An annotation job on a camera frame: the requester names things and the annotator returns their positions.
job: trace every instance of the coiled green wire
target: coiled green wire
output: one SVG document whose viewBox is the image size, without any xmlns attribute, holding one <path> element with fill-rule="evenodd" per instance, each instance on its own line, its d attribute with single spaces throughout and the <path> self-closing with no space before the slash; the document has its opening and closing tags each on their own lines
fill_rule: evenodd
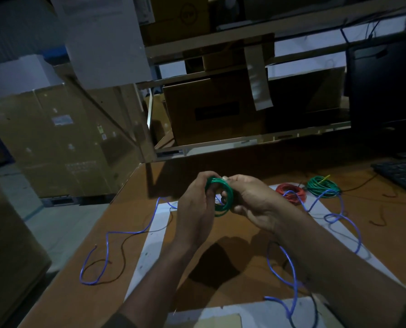
<svg viewBox="0 0 406 328">
<path fill-rule="evenodd" d="M 337 194 L 341 193 L 341 189 L 338 187 L 338 185 L 328 179 L 320 183 L 320 181 L 323 179 L 323 176 L 315 176 L 311 178 L 306 184 L 306 188 L 316 197 L 321 195 L 326 190 L 333 190 L 333 192 L 330 191 L 325 193 L 322 198 L 333 198 Z"/>
<path fill-rule="evenodd" d="M 226 203 L 225 204 L 223 204 L 223 205 L 215 204 L 215 211 L 216 212 L 222 212 L 221 214 L 215 214 L 215 216 L 216 217 L 223 216 L 232 207 L 232 204 L 233 204 L 233 190 L 224 179 L 217 178 L 217 177 L 209 177 L 207 179 L 205 191 L 207 191 L 207 189 L 210 187 L 210 185 L 212 183 L 221 184 L 221 187 L 223 188 L 224 191 L 226 191 L 226 193 L 228 195 L 228 197 L 226 198 Z"/>
</svg>

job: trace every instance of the coiled red wire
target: coiled red wire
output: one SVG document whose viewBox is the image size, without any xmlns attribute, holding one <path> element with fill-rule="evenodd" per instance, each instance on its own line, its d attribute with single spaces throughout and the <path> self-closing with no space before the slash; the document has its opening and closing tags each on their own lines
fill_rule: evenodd
<svg viewBox="0 0 406 328">
<path fill-rule="evenodd" d="M 294 191 L 299 196 L 297 197 L 297 195 L 295 195 L 294 193 L 288 193 L 285 198 L 290 203 L 294 205 L 300 205 L 299 198 L 302 200 L 302 202 L 306 201 L 306 193 L 301 187 L 295 186 L 290 183 L 282 183 L 276 188 L 276 192 L 280 193 L 281 195 L 284 195 L 287 191 Z"/>
</svg>

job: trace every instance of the forearm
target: forearm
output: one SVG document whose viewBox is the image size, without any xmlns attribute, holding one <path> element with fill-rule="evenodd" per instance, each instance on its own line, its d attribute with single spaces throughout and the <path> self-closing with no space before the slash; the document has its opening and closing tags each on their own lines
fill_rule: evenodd
<svg viewBox="0 0 406 328">
<path fill-rule="evenodd" d="M 194 249 L 173 242 L 118 312 L 138 328 L 162 327 L 180 278 L 194 253 Z"/>
<path fill-rule="evenodd" d="M 291 205 L 274 210 L 280 244 L 301 263 L 311 284 L 350 327 L 393 327 L 406 289 L 346 248 Z"/>
</svg>

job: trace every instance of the black keyboard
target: black keyboard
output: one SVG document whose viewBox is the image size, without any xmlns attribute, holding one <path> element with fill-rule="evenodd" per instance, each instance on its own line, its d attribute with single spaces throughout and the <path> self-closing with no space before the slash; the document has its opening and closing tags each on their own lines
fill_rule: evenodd
<svg viewBox="0 0 406 328">
<path fill-rule="evenodd" d="M 371 165 L 380 175 L 406 190 L 406 160 Z"/>
</svg>

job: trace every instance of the floor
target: floor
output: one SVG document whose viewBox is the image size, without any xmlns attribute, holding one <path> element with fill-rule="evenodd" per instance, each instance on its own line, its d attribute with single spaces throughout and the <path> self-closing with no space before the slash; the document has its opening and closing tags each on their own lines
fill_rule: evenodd
<svg viewBox="0 0 406 328">
<path fill-rule="evenodd" d="M 61 270 L 108 204 L 44 208 L 16 164 L 0 168 L 0 187 L 52 260 L 48 273 Z"/>
</svg>

